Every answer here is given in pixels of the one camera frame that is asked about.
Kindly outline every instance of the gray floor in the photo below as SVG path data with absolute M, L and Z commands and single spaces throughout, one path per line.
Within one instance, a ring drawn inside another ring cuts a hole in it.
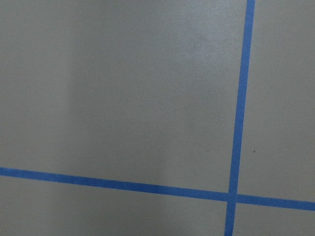
M 0 3 L 0 166 L 228 192 L 245 0 Z M 238 193 L 315 202 L 315 2 L 257 0 Z M 0 177 L 0 234 L 222 236 L 226 203 Z M 237 204 L 234 235 L 313 236 Z

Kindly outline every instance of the blue painter's tape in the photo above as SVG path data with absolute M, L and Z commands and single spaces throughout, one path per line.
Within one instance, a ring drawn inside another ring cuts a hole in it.
M 264 197 L 256 197 L 256 196 L 248 196 L 238 194 L 237 203 L 251 204 L 251 205 L 260 205 L 260 206 L 268 206 L 268 207 L 283 207 L 290 209 L 298 209 L 298 210 L 315 210 L 315 203 L 312 202 L 304 202 L 304 201 L 295 201 L 295 200 L 287 200 L 287 199 L 278 199 L 278 198 L 264 198 Z
M 255 0 L 247 0 L 240 77 L 239 77 L 235 124 L 234 124 L 234 138 L 233 138 L 233 148 L 232 148 L 230 182 L 229 182 L 229 190 L 228 190 L 229 200 L 227 203 L 226 217 L 225 217 L 225 233 L 224 233 L 225 236 L 231 236 L 233 234 L 233 228 L 234 228 L 236 196 L 237 196 L 238 176 L 239 176 L 241 148 L 242 148 L 242 135 L 243 135 L 247 80 L 248 80 L 250 55 L 251 55 L 254 6 L 255 6 Z
M 11 169 L 11 168 L 3 168 L 3 167 L 0 167 L 0 176 L 28 178 L 28 179 L 43 180 L 43 181 L 49 181 L 49 182 L 78 184 L 78 185 L 93 186 L 93 187 L 100 187 L 100 188 L 114 188 L 114 189 L 120 189 L 120 190 L 156 193 L 156 194 L 216 200 L 216 201 L 224 201 L 224 202 L 227 201 L 227 196 L 228 196 L 227 193 L 220 193 L 220 192 L 213 192 L 213 191 L 206 191 L 206 190 L 168 187 L 168 186 L 144 184 L 144 183 L 123 182 L 123 181 L 115 181 L 115 180 L 107 180 L 107 179 L 99 179 L 99 178 L 68 176 L 68 175 L 44 173 L 44 172 L 37 172 L 37 171 L 17 170 L 17 169 Z
M 234 196 L 229 197 L 228 193 L 221 193 L 221 192 L 213 192 L 213 191 L 189 189 L 189 188 L 168 187 L 168 186 L 144 184 L 144 183 L 123 182 L 123 181 L 106 180 L 106 179 L 99 179 L 99 178 L 69 176 L 69 175 L 37 172 L 37 171 L 18 170 L 18 169 L 12 169 L 12 168 L 4 168 L 4 167 L 0 167 L 0 176 L 33 179 L 33 180 L 41 180 L 41 181 L 48 181 L 48 182 L 77 184 L 77 185 L 100 187 L 100 188 L 112 188 L 112 189 L 119 189 L 119 190 L 144 192 L 144 193 L 164 194 L 164 195 L 187 197 L 187 198 L 215 200 L 215 201 L 227 202 L 228 208 L 231 207 L 230 206 L 231 204 L 234 204 L 233 200 L 235 199 Z M 248 196 L 248 195 L 242 195 L 242 194 L 237 195 L 236 202 L 243 203 L 243 204 L 250 204 L 250 205 L 283 207 L 283 208 L 290 208 L 290 209 L 315 211 L 315 203 L 313 202 L 304 202 L 304 201 L 295 201 L 295 200 L 286 200 L 286 199 L 277 199 L 277 198 L 265 198 L 265 197 Z

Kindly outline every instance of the blue tape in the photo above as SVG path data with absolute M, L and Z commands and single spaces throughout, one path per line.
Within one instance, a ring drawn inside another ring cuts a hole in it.
M 237 195 L 236 202 L 268 207 L 282 207 L 298 210 L 315 210 L 315 203 L 312 202 L 286 200 L 278 198 L 255 197 L 242 194 Z
M 233 201 L 231 201 L 231 199 L 229 198 L 228 193 L 213 192 L 213 191 L 198 190 L 198 189 L 177 188 L 177 187 L 168 187 L 168 186 L 153 185 L 153 184 L 123 182 L 123 181 L 116 181 L 116 180 L 106 180 L 106 179 L 79 177 L 79 176 L 69 176 L 69 175 L 37 172 L 37 171 L 18 170 L 18 169 L 12 169 L 12 168 L 4 168 L 4 167 L 0 167 L 0 176 L 33 179 L 33 180 L 41 180 L 41 181 L 48 181 L 48 182 L 77 184 L 77 185 L 100 187 L 100 188 L 112 188 L 112 189 L 119 189 L 119 190 L 144 192 L 144 193 L 164 194 L 164 195 L 187 197 L 187 198 L 215 200 L 215 201 L 227 202 L 227 207 L 229 207 L 229 204 L 233 203 Z M 313 202 L 256 197 L 256 196 L 248 196 L 248 195 L 242 195 L 242 194 L 237 195 L 236 202 L 243 203 L 243 204 L 251 204 L 251 205 L 284 207 L 284 208 L 290 208 L 290 209 L 315 211 L 315 203 Z
M 227 201 L 227 197 L 228 197 L 227 193 L 220 193 L 220 192 L 213 192 L 213 191 L 206 191 L 206 190 L 168 187 L 168 186 L 144 184 L 144 183 L 123 182 L 123 181 L 107 180 L 107 179 L 99 179 L 99 178 L 68 176 L 68 175 L 44 173 L 44 172 L 37 172 L 37 171 L 26 171 L 26 170 L 18 170 L 18 169 L 3 168 L 3 167 L 0 167 L 0 176 L 28 178 L 28 179 L 43 180 L 43 181 L 49 181 L 49 182 L 78 184 L 78 185 L 93 186 L 93 187 L 100 187 L 100 188 L 114 188 L 114 189 L 120 189 L 120 190 L 156 193 L 156 194 L 216 200 L 216 201 L 224 201 L 224 202 Z
M 232 148 L 232 161 L 230 170 L 230 182 L 229 182 L 229 200 L 226 208 L 225 217 L 225 236 L 231 236 L 234 228 L 235 208 L 236 208 L 236 196 L 238 186 L 238 176 L 240 170 L 241 159 L 241 147 L 242 147 L 242 135 L 247 91 L 247 80 L 251 55 L 251 43 L 252 43 L 252 27 L 254 19 L 254 7 L 255 0 L 248 0 L 245 13 L 245 26 L 243 36 L 243 47 L 240 67 L 240 77 L 237 94 L 235 125 L 234 125 L 234 138 Z

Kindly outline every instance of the grid line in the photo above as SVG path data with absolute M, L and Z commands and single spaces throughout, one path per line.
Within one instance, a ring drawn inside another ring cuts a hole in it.
M 228 202 L 228 193 L 0 167 L 0 176 Z M 237 194 L 236 203 L 315 211 L 315 202 Z
M 229 200 L 227 201 L 227 207 L 226 207 L 224 236 L 231 236 L 233 234 L 233 228 L 234 228 L 238 177 L 239 177 L 240 160 L 241 160 L 242 135 L 243 135 L 243 126 L 244 126 L 244 114 L 245 114 L 245 104 L 246 104 L 246 91 L 247 91 L 248 72 L 249 72 L 250 56 L 251 56 L 254 8 L 255 8 L 255 0 L 247 0 L 246 12 L 245 12 L 245 23 L 244 23 L 242 57 L 241 57 L 241 66 L 240 66 L 240 75 L 239 75 L 239 85 L 238 85 L 236 112 L 235 112 L 230 182 L 229 182 L 229 189 L 228 189 Z

